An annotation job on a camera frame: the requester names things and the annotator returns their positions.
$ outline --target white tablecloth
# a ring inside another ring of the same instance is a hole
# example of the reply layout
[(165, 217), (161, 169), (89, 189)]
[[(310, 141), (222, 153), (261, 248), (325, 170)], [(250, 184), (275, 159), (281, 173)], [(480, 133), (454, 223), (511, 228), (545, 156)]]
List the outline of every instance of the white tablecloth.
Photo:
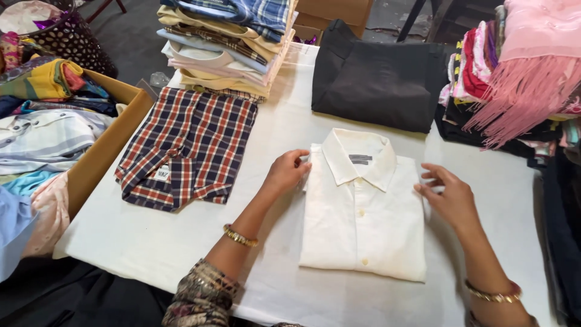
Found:
[[(172, 214), (124, 202), (113, 177), (116, 160), (58, 242), (55, 257), (70, 255), (175, 292), (220, 238), (222, 225), (252, 199), (277, 156), (322, 142), (333, 127), (370, 131), (390, 138), (398, 155), (415, 158), (418, 170), (421, 162), (441, 164), (472, 186), (484, 229), (507, 275), (523, 288), (526, 308), (541, 326), (557, 325), (535, 227), (535, 171), (522, 158), (444, 142), (435, 125), (426, 136), (312, 113), (317, 51), (299, 44), (289, 50), (270, 99), (259, 105), (227, 205), (194, 201)], [(425, 284), (299, 268), (303, 211), (304, 195), (296, 190), (268, 213), (259, 236), (262, 245), (241, 274), (244, 291), (235, 301), (235, 316), (264, 325), (288, 321), (312, 327), (464, 325), (461, 250), (428, 206)]]

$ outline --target cardboard box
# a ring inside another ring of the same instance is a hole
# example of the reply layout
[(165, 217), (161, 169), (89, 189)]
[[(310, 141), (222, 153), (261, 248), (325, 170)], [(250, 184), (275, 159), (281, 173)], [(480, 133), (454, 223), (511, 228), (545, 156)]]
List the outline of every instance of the cardboard box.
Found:
[(316, 36), (317, 41), (313, 45), (319, 46), (321, 44), (322, 30), (297, 24), (294, 24), (292, 28), (295, 30), (295, 36), (298, 36), (301, 40), (312, 40), (313, 36)]
[(295, 24), (314, 27), (324, 31), (335, 19), (342, 19), (360, 38), (365, 31), (369, 12), (374, 0), (303, 0), (299, 1), (299, 12)]
[(99, 83), (119, 102), (128, 105), (95, 144), (69, 170), (69, 215), (73, 219), (133, 132), (153, 106), (146, 91), (85, 69), (85, 73)]

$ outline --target patterned sleeve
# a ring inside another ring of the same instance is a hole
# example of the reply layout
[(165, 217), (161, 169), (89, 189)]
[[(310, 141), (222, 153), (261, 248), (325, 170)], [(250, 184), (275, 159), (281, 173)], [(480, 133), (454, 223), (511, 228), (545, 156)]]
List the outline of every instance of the patterned sleeve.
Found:
[[(469, 327), (487, 327), (487, 326), (482, 325), (478, 320), (476, 320), (476, 317), (474, 316), (474, 314), (471, 311), (470, 312)], [(533, 316), (530, 316), (530, 327), (539, 327), (539, 323), (537, 322), (537, 319)]]
[(204, 259), (182, 278), (162, 325), (228, 327), (228, 310), (238, 283)]

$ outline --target woman's left hand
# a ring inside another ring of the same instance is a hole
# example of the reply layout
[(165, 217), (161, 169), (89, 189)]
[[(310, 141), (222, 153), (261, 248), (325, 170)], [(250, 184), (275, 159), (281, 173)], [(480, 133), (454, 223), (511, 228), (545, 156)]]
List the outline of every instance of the woman's left hand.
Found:
[(287, 151), (278, 157), (270, 166), (268, 175), (262, 185), (263, 190), (280, 196), (295, 187), (313, 165), (310, 162), (304, 163), (300, 159), (300, 157), (308, 154), (308, 150), (297, 149)]

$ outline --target bracelet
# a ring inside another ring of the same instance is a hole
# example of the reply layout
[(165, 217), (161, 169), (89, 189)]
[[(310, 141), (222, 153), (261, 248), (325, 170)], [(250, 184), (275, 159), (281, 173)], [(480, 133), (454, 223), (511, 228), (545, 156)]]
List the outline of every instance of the bracelet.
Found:
[(486, 300), (486, 301), (498, 302), (498, 303), (502, 303), (502, 302), (513, 303), (516, 301), (520, 301), (521, 296), (522, 296), (522, 289), (520, 288), (520, 286), (518, 286), (513, 281), (510, 281), (510, 284), (512, 286), (512, 290), (511, 290), (510, 294), (490, 294), (490, 293), (486, 293), (486, 292), (477, 290), (474, 288), (474, 286), (472, 286), (472, 284), (470, 284), (468, 279), (466, 280), (465, 284), (466, 284), (466, 288), (468, 289), (470, 294), (474, 295), (475, 297), (477, 297), (479, 299)]
[(258, 240), (249, 240), (244, 236), (238, 234), (237, 232), (231, 230), (230, 226), (232, 226), (231, 223), (227, 223), (226, 225), (224, 225), (224, 234), (226, 234), (233, 241), (248, 247), (255, 247), (258, 245)]

